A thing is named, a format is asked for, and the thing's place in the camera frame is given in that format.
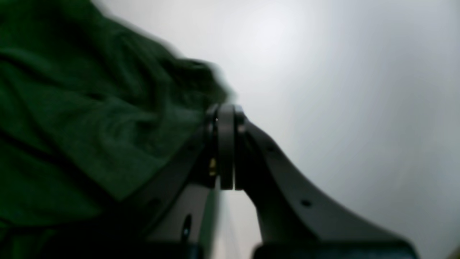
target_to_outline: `gray wall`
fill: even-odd
[[[408,237],[423,259],[460,244],[457,1],[103,3],[182,55],[218,64],[234,101],[309,179]],[[254,210],[241,194],[223,203],[231,212],[217,257],[249,258],[260,241]]]

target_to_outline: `black metal frame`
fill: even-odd
[[[210,168],[212,160],[217,161],[219,177]],[[72,258],[69,254],[97,258],[101,253],[107,256],[107,251],[116,255],[136,251],[136,257],[132,253],[129,258],[152,254],[154,258],[208,257],[208,249],[200,247],[209,244],[198,245],[205,206],[211,193],[233,188],[244,190],[257,208],[265,245],[256,251],[256,258],[267,254],[279,258],[273,256],[280,251],[284,258],[289,258],[289,251],[304,251],[305,258],[310,258],[307,255],[313,251],[322,251],[319,244],[337,248],[331,245],[337,242],[341,249],[373,244],[373,249],[392,247],[398,249],[397,254],[416,258],[402,237],[360,218],[321,192],[234,105],[211,107],[205,123],[148,183],[104,215],[61,231],[41,257],[62,258],[65,253],[66,258]]]

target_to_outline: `green fabric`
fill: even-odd
[[[90,1],[0,0],[0,258],[126,198],[225,98],[206,63]]]

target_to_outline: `green garment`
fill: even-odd
[[[0,258],[126,198],[225,98],[88,0],[0,0]]]

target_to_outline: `green cloth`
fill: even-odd
[[[226,93],[87,0],[0,0],[0,258],[151,178]]]

